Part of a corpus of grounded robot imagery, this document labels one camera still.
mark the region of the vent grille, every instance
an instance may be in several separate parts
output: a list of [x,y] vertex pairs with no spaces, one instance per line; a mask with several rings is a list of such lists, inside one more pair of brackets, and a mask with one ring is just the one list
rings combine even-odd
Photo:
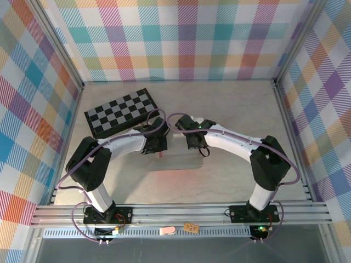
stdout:
[[[171,236],[160,236],[158,227],[130,227],[124,228],[119,237],[248,237],[250,227],[248,226],[223,226],[223,227],[201,227],[199,234],[184,231],[182,227],[176,227],[177,231]],[[93,228],[82,229],[82,232],[92,236]],[[75,228],[47,228],[43,238],[81,238],[82,235]]]

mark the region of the plaid backdrop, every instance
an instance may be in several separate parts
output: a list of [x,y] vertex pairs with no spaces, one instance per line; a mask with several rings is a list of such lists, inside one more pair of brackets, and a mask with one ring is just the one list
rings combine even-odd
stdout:
[[312,2],[42,0],[87,81],[272,78]]
[[351,262],[351,2],[329,0],[283,81],[319,201]]
[[78,89],[25,0],[0,0],[0,262],[18,262]]

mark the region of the table surface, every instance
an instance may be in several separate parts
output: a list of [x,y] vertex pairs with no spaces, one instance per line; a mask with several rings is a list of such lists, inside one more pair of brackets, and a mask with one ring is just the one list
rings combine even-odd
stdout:
[[[136,90],[147,88],[156,105],[169,115],[184,112],[203,117],[237,133],[278,139],[290,159],[293,154],[269,81],[208,82],[110,82],[87,84],[73,129],[66,163],[81,140],[91,136],[84,112]],[[251,165],[218,148],[202,158],[187,150],[183,135],[169,133],[169,151],[141,155],[133,152],[113,160],[104,184],[116,203],[188,203],[247,201],[255,181]],[[296,177],[290,169],[283,181]],[[62,185],[74,185],[68,178]],[[303,200],[299,182],[283,186],[276,200]],[[55,204],[76,204],[84,196],[76,190],[60,190]]]

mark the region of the metal rail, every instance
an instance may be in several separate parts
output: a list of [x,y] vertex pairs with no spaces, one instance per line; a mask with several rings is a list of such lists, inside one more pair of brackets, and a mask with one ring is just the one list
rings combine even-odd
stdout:
[[[224,211],[230,205],[246,203],[190,203],[190,204],[119,204],[133,207],[130,227],[181,227],[186,222],[199,226],[243,226],[259,225],[253,223],[232,224]],[[311,201],[284,201],[283,224],[330,224],[332,223],[325,203]],[[73,205],[38,206],[32,219],[32,227],[72,227],[71,212]],[[83,225],[83,206],[75,212],[75,222]]]

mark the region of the small wooden block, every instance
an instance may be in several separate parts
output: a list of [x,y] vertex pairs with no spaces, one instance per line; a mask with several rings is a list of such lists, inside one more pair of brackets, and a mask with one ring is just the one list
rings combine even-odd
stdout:
[[184,231],[188,231],[194,234],[198,234],[199,233],[199,229],[200,227],[191,223],[185,223],[184,224]]

